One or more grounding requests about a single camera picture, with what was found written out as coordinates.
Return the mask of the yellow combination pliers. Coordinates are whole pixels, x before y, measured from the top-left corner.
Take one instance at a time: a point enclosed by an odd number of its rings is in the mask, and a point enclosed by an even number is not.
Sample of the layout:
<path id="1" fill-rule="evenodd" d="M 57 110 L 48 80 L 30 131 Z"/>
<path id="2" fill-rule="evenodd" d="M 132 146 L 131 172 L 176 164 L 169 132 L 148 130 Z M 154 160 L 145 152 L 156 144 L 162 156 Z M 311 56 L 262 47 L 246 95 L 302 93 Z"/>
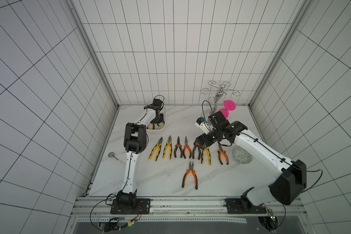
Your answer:
<path id="1" fill-rule="evenodd" d="M 159 154 L 161 152 L 161 146 L 162 146 L 162 142 L 163 142 L 163 137 L 161 137 L 159 139 L 159 141 L 157 142 L 156 146 L 153 148 L 151 155 L 149 156 L 149 159 L 151 160 L 152 158 L 155 158 L 155 161 L 158 160 Z"/>
<path id="2" fill-rule="evenodd" d="M 207 163 L 208 165 L 211 165 L 211 155 L 210 155 L 209 147 L 205 147 L 202 150 L 201 163 L 202 164 Z"/>
<path id="3" fill-rule="evenodd" d="M 168 140 L 166 142 L 165 148 L 164 148 L 164 152 L 163 152 L 163 158 L 166 157 L 166 152 L 169 149 L 169 159 L 172 158 L 172 137 L 169 136 Z"/>

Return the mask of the white plastic storage box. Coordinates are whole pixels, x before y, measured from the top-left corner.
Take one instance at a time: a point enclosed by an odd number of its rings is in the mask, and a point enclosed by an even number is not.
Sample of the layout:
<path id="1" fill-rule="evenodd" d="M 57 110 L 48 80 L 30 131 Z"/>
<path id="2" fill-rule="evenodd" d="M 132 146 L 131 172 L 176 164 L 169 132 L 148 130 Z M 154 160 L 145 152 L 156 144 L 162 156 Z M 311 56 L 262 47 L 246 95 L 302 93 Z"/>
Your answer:
<path id="1" fill-rule="evenodd" d="M 155 123 L 150 123 L 147 126 L 147 130 L 150 131 L 160 131 L 166 126 L 166 117 L 167 117 L 167 107 L 164 107 L 160 111 L 160 118 Z"/>

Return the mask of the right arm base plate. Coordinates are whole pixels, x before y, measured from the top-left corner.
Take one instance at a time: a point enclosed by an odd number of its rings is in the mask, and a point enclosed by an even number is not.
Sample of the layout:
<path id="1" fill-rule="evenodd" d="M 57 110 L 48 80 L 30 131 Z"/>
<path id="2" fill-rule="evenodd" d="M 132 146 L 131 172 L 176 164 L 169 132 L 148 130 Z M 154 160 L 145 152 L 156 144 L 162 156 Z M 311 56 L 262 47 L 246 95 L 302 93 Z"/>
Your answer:
<path id="1" fill-rule="evenodd" d="M 267 209 L 254 206 L 245 199 L 232 198 L 225 199 L 224 206 L 227 208 L 228 214 L 266 214 Z"/>

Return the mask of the orange diagonal cutting pliers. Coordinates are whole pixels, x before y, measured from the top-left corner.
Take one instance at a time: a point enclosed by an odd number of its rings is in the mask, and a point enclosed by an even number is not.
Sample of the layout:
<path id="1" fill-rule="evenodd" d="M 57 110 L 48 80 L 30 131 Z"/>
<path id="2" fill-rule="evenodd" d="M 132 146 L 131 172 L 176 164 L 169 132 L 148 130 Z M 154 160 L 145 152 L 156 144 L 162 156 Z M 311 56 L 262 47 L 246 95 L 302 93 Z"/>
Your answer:
<path id="1" fill-rule="evenodd" d="M 198 144 L 194 146 L 191 157 L 192 159 L 195 159 L 196 156 L 198 156 L 198 160 L 201 159 L 201 149 Z"/>

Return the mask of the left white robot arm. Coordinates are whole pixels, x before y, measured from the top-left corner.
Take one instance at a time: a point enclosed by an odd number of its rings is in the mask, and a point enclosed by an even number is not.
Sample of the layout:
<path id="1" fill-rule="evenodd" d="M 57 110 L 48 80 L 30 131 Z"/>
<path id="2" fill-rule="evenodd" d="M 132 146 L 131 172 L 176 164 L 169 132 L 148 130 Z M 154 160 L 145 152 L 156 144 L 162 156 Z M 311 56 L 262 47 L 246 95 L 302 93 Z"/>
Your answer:
<path id="1" fill-rule="evenodd" d="M 134 212 L 137 209 L 137 168 L 141 153 L 148 143 L 147 126 L 161 118 L 159 109 L 147 108 L 135 122 L 125 126 L 124 147 L 126 168 L 121 190 L 112 206 L 117 212 Z"/>

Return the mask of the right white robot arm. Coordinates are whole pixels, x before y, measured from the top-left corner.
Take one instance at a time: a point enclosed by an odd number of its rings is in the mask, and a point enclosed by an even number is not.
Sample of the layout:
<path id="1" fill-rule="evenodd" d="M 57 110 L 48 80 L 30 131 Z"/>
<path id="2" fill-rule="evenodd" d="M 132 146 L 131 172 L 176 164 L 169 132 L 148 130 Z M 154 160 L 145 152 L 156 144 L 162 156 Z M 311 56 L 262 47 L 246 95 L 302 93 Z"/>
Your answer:
<path id="1" fill-rule="evenodd" d="M 290 205 L 306 188 L 306 165 L 301 160 L 291 161 L 267 144 L 260 141 L 244 124 L 227 120 L 216 122 L 210 129 L 208 124 L 199 118 L 196 126 L 204 133 L 198 136 L 194 144 L 205 149 L 215 142 L 228 140 L 232 144 L 243 148 L 254 158 L 259 160 L 275 178 L 269 184 L 252 187 L 241 196 L 243 210 L 248 212 L 253 206 L 278 201 L 283 205 Z"/>

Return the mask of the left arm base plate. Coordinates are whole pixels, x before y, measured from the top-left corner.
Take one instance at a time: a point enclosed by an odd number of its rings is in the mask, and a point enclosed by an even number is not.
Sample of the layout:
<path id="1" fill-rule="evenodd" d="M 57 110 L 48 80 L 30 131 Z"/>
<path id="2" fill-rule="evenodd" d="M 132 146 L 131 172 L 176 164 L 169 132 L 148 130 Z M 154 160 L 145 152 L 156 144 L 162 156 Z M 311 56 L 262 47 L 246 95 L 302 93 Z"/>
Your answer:
<path id="1" fill-rule="evenodd" d="M 119 199 L 114 199 L 111 205 L 110 214 L 149 214 L 150 207 L 150 199 L 136 199 L 132 204 L 126 204 L 125 202 Z"/>

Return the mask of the small yellow long nose pliers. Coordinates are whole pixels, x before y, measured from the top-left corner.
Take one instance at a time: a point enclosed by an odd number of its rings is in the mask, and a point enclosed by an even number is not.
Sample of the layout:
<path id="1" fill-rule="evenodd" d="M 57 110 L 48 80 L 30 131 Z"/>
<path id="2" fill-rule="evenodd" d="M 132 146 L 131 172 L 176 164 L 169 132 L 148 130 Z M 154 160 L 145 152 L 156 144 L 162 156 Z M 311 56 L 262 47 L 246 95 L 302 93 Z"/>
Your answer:
<path id="1" fill-rule="evenodd" d="M 163 125 L 161 125 L 160 123 L 150 123 L 147 127 L 147 129 L 149 130 L 160 130 L 163 128 Z"/>

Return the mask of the dark orange long nose pliers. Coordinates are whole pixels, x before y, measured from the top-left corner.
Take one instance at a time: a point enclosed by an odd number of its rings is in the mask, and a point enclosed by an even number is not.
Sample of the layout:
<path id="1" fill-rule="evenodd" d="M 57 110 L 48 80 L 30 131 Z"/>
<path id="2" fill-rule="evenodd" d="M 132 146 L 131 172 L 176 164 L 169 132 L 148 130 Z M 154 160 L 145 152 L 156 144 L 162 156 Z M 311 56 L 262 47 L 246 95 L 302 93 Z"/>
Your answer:
<path id="1" fill-rule="evenodd" d="M 177 138 L 177 143 L 174 149 L 174 158 L 177 158 L 177 150 L 180 150 L 180 157 L 183 157 L 183 150 L 182 150 L 182 145 L 180 144 L 180 137 Z"/>

